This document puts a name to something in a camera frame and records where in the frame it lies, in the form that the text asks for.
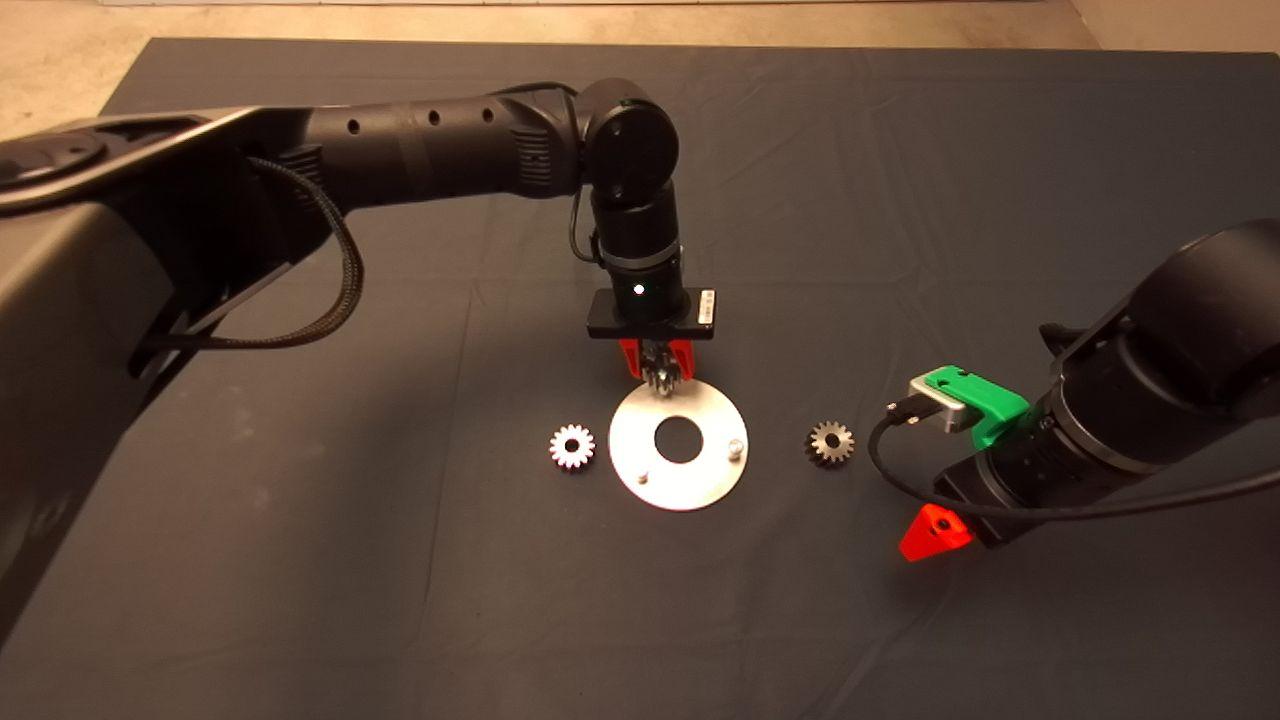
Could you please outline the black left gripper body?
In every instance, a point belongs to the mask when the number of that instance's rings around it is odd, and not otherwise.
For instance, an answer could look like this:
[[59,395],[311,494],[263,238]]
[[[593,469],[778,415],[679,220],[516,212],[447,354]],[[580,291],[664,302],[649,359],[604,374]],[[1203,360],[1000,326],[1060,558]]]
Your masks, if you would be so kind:
[[712,340],[719,295],[684,282],[681,263],[641,269],[605,266],[611,287],[598,290],[588,310],[594,340]]

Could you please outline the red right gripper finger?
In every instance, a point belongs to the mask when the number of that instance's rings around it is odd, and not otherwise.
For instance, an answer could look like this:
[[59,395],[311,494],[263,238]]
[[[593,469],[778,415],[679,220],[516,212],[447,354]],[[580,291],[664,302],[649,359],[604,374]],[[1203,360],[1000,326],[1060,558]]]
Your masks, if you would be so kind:
[[908,561],[922,561],[961,550],[973,542],[973,533],[959,514],[937,503],[923,503],[899,542]]

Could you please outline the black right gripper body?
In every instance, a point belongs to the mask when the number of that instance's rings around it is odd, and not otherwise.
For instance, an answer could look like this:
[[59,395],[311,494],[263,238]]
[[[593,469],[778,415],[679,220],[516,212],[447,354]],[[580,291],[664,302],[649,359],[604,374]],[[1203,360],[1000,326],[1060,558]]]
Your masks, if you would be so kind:
[[1052,418],[1023,418],[996,443],[942,470],[932,489],[998,509],[1092,505],[1143,480],[1088,454]]

